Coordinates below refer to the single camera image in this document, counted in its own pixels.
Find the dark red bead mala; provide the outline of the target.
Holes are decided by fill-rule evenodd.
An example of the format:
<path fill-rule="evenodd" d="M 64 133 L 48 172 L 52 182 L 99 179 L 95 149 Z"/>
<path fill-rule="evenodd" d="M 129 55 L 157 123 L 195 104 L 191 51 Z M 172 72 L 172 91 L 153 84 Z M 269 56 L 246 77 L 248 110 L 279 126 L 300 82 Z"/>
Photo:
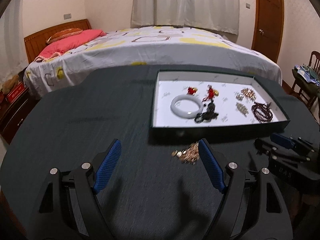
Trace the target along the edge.
<path fill-rule="evenodd" d="M 273 119 L 273 113 L 271 112 L 271 103 L 255 102 L 251 107 L 251 111 L 254 117 L 260 123 L 271 122 Z"/>

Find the silver bead earring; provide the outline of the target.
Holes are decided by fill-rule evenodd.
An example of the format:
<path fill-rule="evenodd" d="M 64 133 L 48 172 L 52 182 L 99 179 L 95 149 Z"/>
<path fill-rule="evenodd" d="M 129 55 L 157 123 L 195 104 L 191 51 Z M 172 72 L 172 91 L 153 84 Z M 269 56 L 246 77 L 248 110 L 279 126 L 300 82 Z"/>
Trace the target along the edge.
<path fill-rule="evenodd" d="M 243 114 L 244 116 L 247 116 L 249 114 L 249 111 L 247 109 L 247 107 L 245 105 L 243 105 L 242 103 L 237 102 L 236 103 L 236 109 Z"/>

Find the black gourd pendant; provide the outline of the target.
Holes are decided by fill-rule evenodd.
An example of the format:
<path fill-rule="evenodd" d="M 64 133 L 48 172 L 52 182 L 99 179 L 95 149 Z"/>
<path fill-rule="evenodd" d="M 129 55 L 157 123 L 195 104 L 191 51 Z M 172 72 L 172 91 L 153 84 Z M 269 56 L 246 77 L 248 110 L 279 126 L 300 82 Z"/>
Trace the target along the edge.
<path fill-rule="evenodd" d="M 194 119 L 194 121 L 197 124 L 202 123 L 204 121 L 210 122 L 213 119 L 217 119 L 217 117 L 219 116 L 219 114 L 215 111 L 215 103 L 213 99 L 207 105 L 204 104 L 204 106 L 207 107 L 206 111 L 203 113 L 198 113 Z"/>

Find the small silver earring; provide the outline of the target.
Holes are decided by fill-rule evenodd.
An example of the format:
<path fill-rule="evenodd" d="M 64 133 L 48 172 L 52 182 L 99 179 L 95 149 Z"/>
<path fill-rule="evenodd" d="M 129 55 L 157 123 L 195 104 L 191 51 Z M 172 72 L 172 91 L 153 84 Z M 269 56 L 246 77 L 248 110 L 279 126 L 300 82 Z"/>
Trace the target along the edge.
<path fill-rule="evenodd" d="M 237 93 L 235 98 L 238 100 L 238 101 L 242 101 L 244 99 L 244 95 L 242 93 Z"/>

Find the white jade bangle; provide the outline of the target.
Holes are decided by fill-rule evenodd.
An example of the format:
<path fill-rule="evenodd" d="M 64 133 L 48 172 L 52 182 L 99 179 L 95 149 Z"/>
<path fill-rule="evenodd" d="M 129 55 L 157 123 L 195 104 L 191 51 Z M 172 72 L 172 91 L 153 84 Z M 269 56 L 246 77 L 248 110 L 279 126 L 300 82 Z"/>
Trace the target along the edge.
<path fill-rule="evenodd" d="M 173 98 L 170 109 L 179 118 L 194 119 L 203 111 L 200 99 L 190 94 L 181 94 Z"/>

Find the red knot gold charm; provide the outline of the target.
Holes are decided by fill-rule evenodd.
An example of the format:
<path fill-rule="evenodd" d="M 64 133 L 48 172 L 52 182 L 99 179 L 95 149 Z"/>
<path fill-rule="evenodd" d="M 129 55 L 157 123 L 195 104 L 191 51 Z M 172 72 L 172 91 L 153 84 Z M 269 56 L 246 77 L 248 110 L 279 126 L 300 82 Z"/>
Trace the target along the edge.
<path fill-rule="evenodd" d="M 207 96 L 202 99 L 202 102 L 210 100 L 213 102 L 214 98 L 219 96 L 219 92 L 212 87 L 212 85 L 207 86 Z"/>

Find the small gold red charm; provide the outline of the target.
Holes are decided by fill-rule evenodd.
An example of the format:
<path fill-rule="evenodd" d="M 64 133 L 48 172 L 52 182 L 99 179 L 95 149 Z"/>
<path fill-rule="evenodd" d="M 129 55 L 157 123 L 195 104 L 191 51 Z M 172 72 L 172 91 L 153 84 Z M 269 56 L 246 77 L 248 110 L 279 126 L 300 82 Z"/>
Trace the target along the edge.
<path fill-rule="evenodd" d="M 198 89 L 196 87 L 188 87 L 187 94 L 188 95 L 195 95 L 197 93 Z"/>

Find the green jewelry tray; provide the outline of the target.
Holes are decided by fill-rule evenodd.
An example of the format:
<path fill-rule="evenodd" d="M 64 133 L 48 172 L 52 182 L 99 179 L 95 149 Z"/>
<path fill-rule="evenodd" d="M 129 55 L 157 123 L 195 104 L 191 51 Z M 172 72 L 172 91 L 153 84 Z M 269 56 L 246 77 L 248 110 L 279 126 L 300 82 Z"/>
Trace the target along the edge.
<path fill-rule="evenodd" d="M 290 123 L 276 94 L 268 87 L 274 82 L 260 76 L 249 74 L 231 74 L 226 72 L 160 70 L 155 81 L 153 93 L 150 141 L 154 144 L 188 144 L 202 138 L 216 142 L 218 140 L 247 140 L 265 137 L 273 132 L 281 132 Z M 188 87 L 196 87 L 194 95 L 201 100 L 207 96 L 207 86 L 212 85 L 219 92 L 214 98 L 217 119 L 197 124 L 194 119 L 179 118 L 170 109 L 174 97 L 187 94 Z M 238 101 L 235 96 L 242 93 L 244 99 Z M 236 109 L 236 103 L 242 103 L 249 111 L 244 116 Z M 271 103 L 273 119 L 260 123 L 253 115 L 251 107 L 255 102 Z"/>

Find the wooden chair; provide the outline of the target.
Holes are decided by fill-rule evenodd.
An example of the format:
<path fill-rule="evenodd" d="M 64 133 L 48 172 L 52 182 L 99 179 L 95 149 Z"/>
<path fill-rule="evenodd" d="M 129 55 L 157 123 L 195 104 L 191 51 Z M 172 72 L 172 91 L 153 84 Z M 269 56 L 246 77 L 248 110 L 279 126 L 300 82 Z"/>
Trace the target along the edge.
<path fill-rule="evenodd" d="M 309 64 L 295 65 L 292 74 L 295 80 L 290 89 L 290 94 L 298 86 L 298 97 L 306 100 L 306 107 L 310 110 L 316 101 L 319 89 L 319 52 L 312 51 Z"/>

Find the dark grey table cloth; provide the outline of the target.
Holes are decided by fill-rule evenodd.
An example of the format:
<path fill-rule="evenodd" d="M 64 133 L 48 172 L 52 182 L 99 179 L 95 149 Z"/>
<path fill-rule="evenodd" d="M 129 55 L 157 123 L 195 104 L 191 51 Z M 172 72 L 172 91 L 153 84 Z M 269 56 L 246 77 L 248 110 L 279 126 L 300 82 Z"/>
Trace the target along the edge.
<path fill-rule="evenodd" d="M 319 180 L 277 172 L 256 139 L 208 141 L 224 167 L 215 189 L 197 140 L 150 141 L 160 70 L 226 72 L 204 66 L 95 70 L 82 83 L 45 95 L 18 130 L 1 166 L 1 187 L 27 239 L 319 239 Z M 273 132 L 313 143 L 319 125 L 274 82 L 290 123 Z M 112 141 L 121 156 L 96 193 L 91 164 Z"/>

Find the clothes pile on chair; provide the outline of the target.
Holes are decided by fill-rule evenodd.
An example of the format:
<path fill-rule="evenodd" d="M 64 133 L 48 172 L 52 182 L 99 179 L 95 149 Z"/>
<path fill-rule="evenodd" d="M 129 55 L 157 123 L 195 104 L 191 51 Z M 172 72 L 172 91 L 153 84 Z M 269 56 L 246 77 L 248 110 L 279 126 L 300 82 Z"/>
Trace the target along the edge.
<path fill-rule="evenodd" d="M 294 86 L 298 85 L 307 94 L 316 94 L 319 89 L 319 77 L 312 68 L 305 64 L 301 66 L 295 65 L 292 74 L 295 78 Z"/>

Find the dark wooden nightstand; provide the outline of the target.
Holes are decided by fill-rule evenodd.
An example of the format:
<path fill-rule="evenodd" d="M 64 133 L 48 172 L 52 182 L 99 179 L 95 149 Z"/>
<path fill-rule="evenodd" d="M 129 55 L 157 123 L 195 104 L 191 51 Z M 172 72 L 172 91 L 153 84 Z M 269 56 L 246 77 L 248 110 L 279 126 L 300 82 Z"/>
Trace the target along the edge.
<path fill-rule="evenodd" d="M 12 103 L 1 105 L 1 137 L 8 145 L 28 115 L 30 94 L 26 88 Z"/>

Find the red box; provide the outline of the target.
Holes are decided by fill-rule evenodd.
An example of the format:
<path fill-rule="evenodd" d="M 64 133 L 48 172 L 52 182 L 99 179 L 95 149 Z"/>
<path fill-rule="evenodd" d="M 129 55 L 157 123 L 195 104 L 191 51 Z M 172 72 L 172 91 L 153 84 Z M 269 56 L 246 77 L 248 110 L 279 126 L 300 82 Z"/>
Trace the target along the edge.
<path fill-rule="evenodd" d="M 8 95 L 6 95 L 7 102 L 13 103 L 24 91 L 24 83 L 19 82 L 17 86 Z"/>

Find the brown wooden door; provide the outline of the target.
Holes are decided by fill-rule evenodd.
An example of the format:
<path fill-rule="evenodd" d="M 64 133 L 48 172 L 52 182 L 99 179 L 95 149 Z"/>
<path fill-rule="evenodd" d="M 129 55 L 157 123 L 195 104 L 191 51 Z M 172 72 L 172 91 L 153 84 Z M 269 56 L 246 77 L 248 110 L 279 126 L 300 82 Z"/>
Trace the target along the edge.
<path fill-rule="evenodd" d="M 284 28 L 284 0 L 256 0 L 252 49 L 277 62 Z"/>

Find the pink pillow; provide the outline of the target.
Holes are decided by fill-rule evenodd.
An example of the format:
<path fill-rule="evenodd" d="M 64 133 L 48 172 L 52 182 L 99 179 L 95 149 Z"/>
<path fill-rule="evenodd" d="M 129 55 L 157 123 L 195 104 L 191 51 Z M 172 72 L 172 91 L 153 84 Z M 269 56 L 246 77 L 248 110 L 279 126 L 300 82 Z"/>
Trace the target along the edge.
<path fill-rule="evenodd" d="M 93 41 L 97 37 L 103 36 L 106 36 L 106 33 L 99 29 L 83 30 L 79 35 L 70 36 L 48 44 L 43 51 L 35 57 L 34 62 L 48 61 L 49 59 L 63 55 L 71 49 L 78 48 L 87 42 Z"/>

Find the brown plush toy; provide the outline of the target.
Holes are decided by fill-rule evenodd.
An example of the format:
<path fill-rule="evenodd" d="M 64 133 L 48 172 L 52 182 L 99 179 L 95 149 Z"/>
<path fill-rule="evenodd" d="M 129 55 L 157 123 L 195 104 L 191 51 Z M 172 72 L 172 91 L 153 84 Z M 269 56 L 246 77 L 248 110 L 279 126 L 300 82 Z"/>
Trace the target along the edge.
<path fill-rule="evenodd" d="M 4 95 L 7 95 L 10 93 L 10 91 L 17 86 L 19 83 L 20 78 L 18 75 L 14 75 L 11 79 L 8 79 L 3 83 L 2 85 L 2 92 Z"/>

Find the bed with patterned sheet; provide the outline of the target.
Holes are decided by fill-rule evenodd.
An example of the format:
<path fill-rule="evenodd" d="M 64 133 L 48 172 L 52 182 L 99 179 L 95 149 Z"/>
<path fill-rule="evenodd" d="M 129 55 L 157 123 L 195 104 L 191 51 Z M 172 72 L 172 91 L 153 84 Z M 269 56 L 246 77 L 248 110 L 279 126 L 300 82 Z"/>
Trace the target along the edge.
<path fill-rule="evenodd" d="M 31 94 L 42 97 L 80 84 L 96 69 L 159 64 L 221 67 L 282 81 L 280 67 L 260 52 L 210 31 L 171 26 L 106 33 L 48 61 L 33 61 L 23 81 Z"/>

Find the orange patterned pillow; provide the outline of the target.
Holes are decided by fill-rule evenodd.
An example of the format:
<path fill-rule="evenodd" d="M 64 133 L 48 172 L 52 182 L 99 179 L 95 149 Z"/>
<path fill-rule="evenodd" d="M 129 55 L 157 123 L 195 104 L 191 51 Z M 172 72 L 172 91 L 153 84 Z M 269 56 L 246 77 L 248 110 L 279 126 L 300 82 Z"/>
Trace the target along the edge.
<path fill-rule="evenodd" d="M 48 38 L 48 40 L 46 41 L 46 44 L 51 44 L 53 42 L 59 41 L 61 39 L 64 39 L 70 36 L 79 35 L 82 32 L 83 30 L 80 28 L 69 28 L 62 31 L 58 31 L 57 33 L 52 35 L 50 38 Z"/>

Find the wooden headboard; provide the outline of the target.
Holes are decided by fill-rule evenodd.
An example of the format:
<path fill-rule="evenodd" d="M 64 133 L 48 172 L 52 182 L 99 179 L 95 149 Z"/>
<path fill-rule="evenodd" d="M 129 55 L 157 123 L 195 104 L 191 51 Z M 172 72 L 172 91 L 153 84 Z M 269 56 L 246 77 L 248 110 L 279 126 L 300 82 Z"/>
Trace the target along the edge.
<path fill-rule="evenodd" d="M 25 51 L 28 63 L 32 63 L 41 51 L 47 46 L 46 41 L 55 33 L 69 29 L 80 28 L 82 30 L 92 29 L 88 19 L 77 20 L 67 23 L 58 24 L 41 31 L 35 32 L 24 38 Z"/>

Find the white curtain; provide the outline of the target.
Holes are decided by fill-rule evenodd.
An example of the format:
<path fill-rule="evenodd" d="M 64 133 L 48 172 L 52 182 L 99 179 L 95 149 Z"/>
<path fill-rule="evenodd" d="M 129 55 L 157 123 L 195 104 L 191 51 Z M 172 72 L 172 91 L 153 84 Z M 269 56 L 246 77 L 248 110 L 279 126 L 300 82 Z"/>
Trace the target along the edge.
<path fill-rule="evenodd" d="M 133 0 L 131 27 L 170 25 L 238 35 L 239 0 Z"/>

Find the wall socket plate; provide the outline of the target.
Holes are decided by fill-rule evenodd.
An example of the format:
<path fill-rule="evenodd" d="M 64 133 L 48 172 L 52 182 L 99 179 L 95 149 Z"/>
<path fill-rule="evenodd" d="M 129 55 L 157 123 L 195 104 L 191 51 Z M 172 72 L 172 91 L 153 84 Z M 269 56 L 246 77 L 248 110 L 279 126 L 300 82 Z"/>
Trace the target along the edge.
<path fill-rule="evenodd" d="M 64 14 L 63 15 L 63 19 L 64 20 L 69 20 L 69 19 L 71 19 L 72 18 L 72 15 L 71 14 Z"/>

